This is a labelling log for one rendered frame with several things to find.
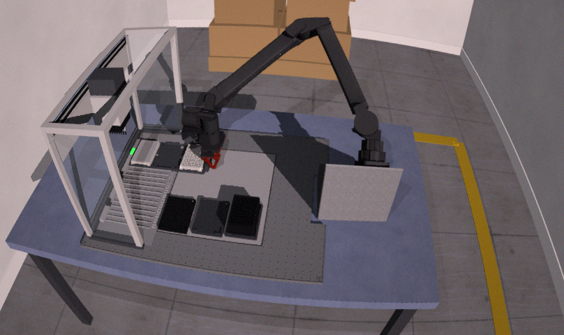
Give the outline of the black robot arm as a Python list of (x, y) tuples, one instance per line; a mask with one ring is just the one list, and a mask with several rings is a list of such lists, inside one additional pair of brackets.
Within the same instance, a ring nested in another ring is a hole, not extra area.
[[(362, 150), (355, 165), (389, 168), (380, 141), (377, 116), (368, 104), (328, 17), (303, 17), (285, 28), (280, 36), (249, 59), (232, 75), (213, 86), (203, 98), (203, 107), (185, 107), (181, 118), (181, 137), (187, 144), (200, 137), (200, 145), (210, 147), (209, 134), (218, 130), (218, 114), (244, 86), (292, 48), (318, 36), (338, 78), (352, 114), (352, 131), (363, 137)], [(210, 111), (210, 110), (213, 110)], [(208, 111), (208, 112), (206, 112)], [(204, 132), (203, 132), (204, 131)], [(378, 162), (376, 162), (378, 161)]]

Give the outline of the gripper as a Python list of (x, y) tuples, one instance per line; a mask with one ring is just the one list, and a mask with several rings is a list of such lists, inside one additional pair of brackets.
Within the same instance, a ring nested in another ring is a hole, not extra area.
[[(218, 163), (220, 156), (221, 156), (219, 153), (221, 151), (221, 148), (222, 148), (224, 140), (225, 140), (225, 133), (224, 133), (224, 131), (220, 131), (219, 128), (214, 133), (207, 133), (207, 132), (204, 132), (204, 133), (209, 134), (211, 146), (210, 147), (201, 146), (201, 154), (200, 154), (201, 159), (204, 160), (210, 166), (211, 169), (216, 169), (217, 163)], [(207, 151), (213, 151), (213, 152), (207, 152)], [(206, 152), (206, 153), (203, 153), (203, 152)], [(215, 160), (214, 165), (212, 165), (210, 163), (208, 158), (212, 158), (212, 159)]]

